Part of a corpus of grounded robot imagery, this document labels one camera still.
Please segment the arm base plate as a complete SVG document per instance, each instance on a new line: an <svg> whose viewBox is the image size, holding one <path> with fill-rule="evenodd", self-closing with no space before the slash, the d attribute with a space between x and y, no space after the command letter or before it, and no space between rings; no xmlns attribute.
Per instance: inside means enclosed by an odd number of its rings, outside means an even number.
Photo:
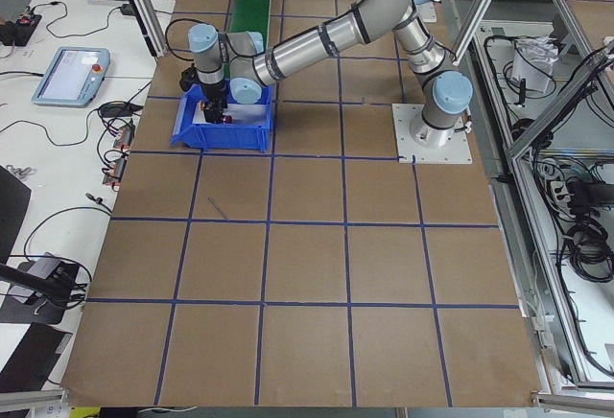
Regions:
<svg viewBox="0 0 614 418"><path fill-rule="evenodd" d="M462 118L449 129L430 128L423 121L422 104L392 104L393 124L400 163L469 165L473 163Z"/></svg>

